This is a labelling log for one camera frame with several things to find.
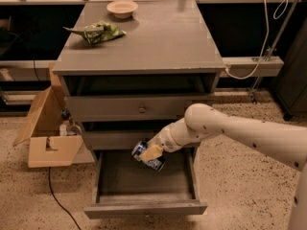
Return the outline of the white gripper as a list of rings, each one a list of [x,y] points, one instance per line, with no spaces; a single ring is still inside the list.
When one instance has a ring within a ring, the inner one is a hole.
[[[138,158],[142,162],[154,160],[162,155],[162,152],[174,151],[174,140],[171,136],[170,127],[162,128],[148,144],[141,143],[138,148]]]

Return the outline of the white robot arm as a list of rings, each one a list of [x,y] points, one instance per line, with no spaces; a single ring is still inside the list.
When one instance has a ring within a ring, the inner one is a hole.
[[[188,144],[224,135],[300,171],[288,230],[307,230],[307,128],[228,116],[204,104],[190,105],[184,117],[162,128],[139,155],[148,162]]]

